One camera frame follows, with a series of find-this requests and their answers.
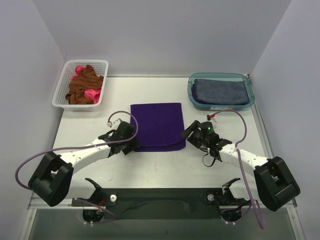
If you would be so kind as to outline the purple towel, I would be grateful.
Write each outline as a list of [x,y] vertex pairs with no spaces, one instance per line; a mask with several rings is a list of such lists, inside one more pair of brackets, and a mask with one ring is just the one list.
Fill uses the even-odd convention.
[[192,99],[196,102],[195,84],[192,84],[191,94],[192,94]]
[[135,117],[130,123],[138,125],[136,152],[173,152],[186,147],[181,136],[185,130],[180,102],[132,104],[130,113]]

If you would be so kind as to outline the grey towel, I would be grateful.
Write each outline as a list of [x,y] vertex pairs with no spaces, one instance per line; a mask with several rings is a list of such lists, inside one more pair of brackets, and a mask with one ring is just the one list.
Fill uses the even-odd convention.
[[194,80],[196,101],[211,105],[246,105],[250,98],[243,81],[197,78]]

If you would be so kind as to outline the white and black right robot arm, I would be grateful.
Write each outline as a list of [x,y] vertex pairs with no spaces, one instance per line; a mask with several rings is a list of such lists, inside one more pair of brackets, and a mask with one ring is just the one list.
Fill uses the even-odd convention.
[[248,183],[236,177],[222,186],[222,195],[229,201],[253,199],[275,212],[301,193],[282,158],[267,158],[237,148],[230,140],[215,133],[210,121],[195,120],[181,136],[214,160],[238,167],[253,176],[254,180]]

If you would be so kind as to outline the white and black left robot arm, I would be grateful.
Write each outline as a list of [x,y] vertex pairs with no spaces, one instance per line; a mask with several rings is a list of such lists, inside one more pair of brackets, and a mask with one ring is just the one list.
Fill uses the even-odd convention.
[[118,119],[113,128],[82,149],[64,153],[46,153],[28,187],[50,207],[57,206],[65,198],[90,199],[100,188],[92,179],[73,180],[81,169],[123,152],[129,154],[140,146],[134,136],[134,125]]

